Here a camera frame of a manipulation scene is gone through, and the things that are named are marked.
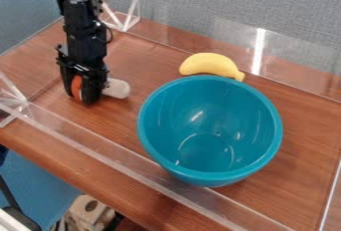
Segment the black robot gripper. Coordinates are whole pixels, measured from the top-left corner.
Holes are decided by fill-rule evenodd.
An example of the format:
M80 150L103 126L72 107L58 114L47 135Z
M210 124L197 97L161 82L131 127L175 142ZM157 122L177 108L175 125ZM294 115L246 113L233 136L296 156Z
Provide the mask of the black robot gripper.
M107 37L109 27L96 19L64 20L67 44L59 45L58 65L64 89L70 97L82 97L86 105L94 104L109 84Z

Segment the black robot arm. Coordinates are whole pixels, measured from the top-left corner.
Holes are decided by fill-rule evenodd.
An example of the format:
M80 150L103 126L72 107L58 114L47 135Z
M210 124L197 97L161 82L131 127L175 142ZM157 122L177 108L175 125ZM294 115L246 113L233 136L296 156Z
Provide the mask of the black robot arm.
M103 0L56 1L67 37L67 44L56 46L64 90L71 98L91 105L109 85L105 58L114 32L101 20Z

